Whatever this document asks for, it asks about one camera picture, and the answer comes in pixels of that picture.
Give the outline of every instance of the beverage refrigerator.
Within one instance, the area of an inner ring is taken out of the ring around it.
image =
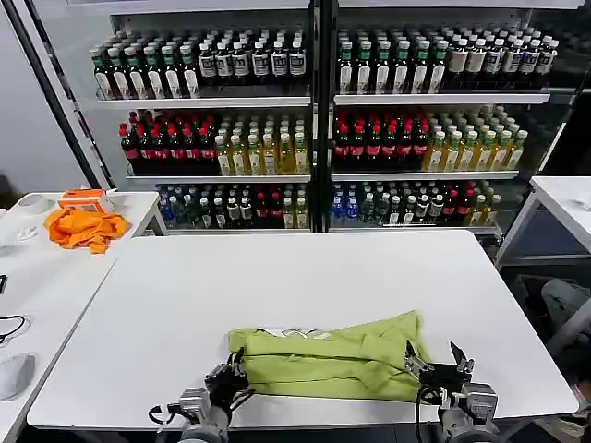
[[[161,192],[173,233],[469,229],[494,249],[591,54],[582,0],[13,2],[109,180]]]

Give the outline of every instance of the white tabletop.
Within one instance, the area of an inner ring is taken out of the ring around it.
[[[61,193],[45,195],[55,200]],[[22,315],[30,321],[24,333],[0,345],[0,361],[19,353],[35,356],[29,387],[13,401],[0,401],[0,441],[13,441],[18,435],[27,410],[71,331],[125,243],[145,229],[145,219],[157,198],[155,192],[113,195],[115,211],[130,222],[130,227],[121,239],[111,242],[105,254],[98,255],[88,248],[65,250],[49,241],[43,222],[56,205],[33,216],[13,207],[0,218],[0,274],[8,277],[0,294],[0,316]],[[17,233],[32,226],[38,234],[18,242]],[[0,328],[9,330],[6,322],[1,322]]]
[[[535,176],[531,184],[536,198],[562,225],[591,251],[591,211],[585,210],[591,200],[591,177]]]
[[[132,239],[28,415],[50,428],[153,429],[225,361],[226,332],[333,329],[416,309],[438,362],[449,341],[499,394],[497,417],[568,413],[577,402],[475,237],[467,231]],[[421,420],[437,421],[435,407]],[[233,428],[413,422],[414,405],[255,396]]]

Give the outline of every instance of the orange towel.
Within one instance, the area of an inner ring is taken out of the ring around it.
[[[65,249],[88,246],[92,254],[106,251],[111,238],[120,238],[127,221],[119,214],[64,208],[45,220],[49,239]]]

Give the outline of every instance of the white shelf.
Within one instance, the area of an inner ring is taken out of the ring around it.
[[[308,175],[128,175],[126,180],[136,185],[176,185],[202,183],[307,183]]]
[[[69,16],[115,16],[166,12],[240,11],[251,9],[302,9],[308,0],[69,0]]]
[[[339,7],[508,7],[576,9],[585,0],[339,0]]]
[[[531,93],[458,93],[458,94],[382,94],[335,95],[334,104],[366,106],[375,104],[541,104],[550,94]]]
[[[332,174],[333,182],[387,182],[400,180],[507,180],[519,171],[466,171],[459,173],[359,173]]]
[[[210,109],[210,108],[283,108],[309,106],[309,97],[219,97],[211,99],[99,100],[100,109]]]

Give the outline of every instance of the computer mouse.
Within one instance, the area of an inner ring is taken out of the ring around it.
[[[35,357],[14,355],[0,362],[0,401],[10,401],[27,388],[35,372]]]

